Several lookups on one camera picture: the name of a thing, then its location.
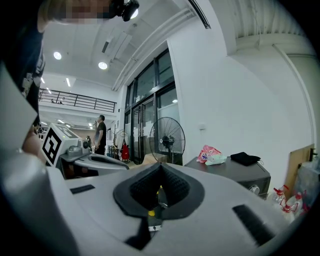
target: black pants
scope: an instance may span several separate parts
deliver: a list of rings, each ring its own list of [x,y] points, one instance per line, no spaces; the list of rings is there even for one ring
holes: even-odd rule
[[[104,155],[105,155],[105,150],[106,150],[106,149],[105,149],[105,146],[104,146],[104,145],[100,145],[98,149],[95,149],[95,150],[94,150],[94,153],[95,153],[95,154],[98,154],[98,155],[103,155],[103,156],[104,156]]]

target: wall switch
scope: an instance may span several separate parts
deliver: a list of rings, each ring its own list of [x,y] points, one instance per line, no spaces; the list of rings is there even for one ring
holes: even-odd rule
[[[201,123],[199,123],[198,128],[199,128],[199,130],[205,130],[206,124],[204,122],[201,122]]]

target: wooden board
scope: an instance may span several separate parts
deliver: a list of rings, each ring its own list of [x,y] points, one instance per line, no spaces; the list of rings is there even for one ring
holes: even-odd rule
[[[288,170],[284,183],[289,188],[289,190],[284,193],[287,200],[293,195],[293,188],[296,182],[299,164],[309,161],[310,149],[313,149],[314,147],[315,145],[312,144],[290,152]]]

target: black t-shirt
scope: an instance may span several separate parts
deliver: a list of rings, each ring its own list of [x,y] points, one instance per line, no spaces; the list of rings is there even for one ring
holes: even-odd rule
[[[106,140],[107,140],[107,127],[104,122],[99,123],[98,128],[96,129],[95,136],[94,136],[95,143],[98,143],[100,131],[103,131],[102,139],[100,141],[100,146],[105,146]]]
[[[43,0],[22,1],[19,6],[12,7],[17,12],[14,14],[14,22],[6,22],[7,36],[5,47],[1,50],[1,58],[12,80],[38,113],[35,124],[40,122],[38,94],[45,67],[44,34],[38,31],[38,11],[42,2]]]

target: pink plastic package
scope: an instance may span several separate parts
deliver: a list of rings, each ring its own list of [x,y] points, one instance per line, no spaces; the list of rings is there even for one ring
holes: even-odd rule
[[[205,163],[208,160],[209,156],[214,155],[221,155],[221,152],[212,146],[204,145],[196,161]]]

